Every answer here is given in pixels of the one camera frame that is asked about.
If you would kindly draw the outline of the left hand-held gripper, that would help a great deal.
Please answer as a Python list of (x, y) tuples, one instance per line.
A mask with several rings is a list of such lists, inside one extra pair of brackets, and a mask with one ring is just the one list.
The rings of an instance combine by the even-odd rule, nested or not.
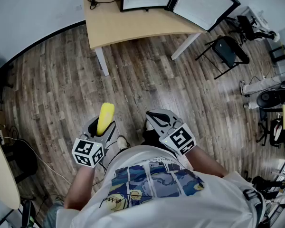
[(110, 141), (115, 128), (115, 121), (111, 122), (102, 136), (97, 135), (99, 117), (94, 117), (83, 127), (82, 134), (76, 138), (72, 155), (77, 164), (94, 168), (98, 163), (103, 163), (107, 153), (107, 142)]

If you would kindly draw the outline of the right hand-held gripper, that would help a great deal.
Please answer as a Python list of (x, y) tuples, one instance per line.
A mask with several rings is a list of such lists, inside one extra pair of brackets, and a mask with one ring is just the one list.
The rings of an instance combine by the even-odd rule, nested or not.
[(196, 146), (188, 125), (171, 110), (149, 110), (146, 118), (160, 136), (159, 141), (178, 155), (185, 155)]

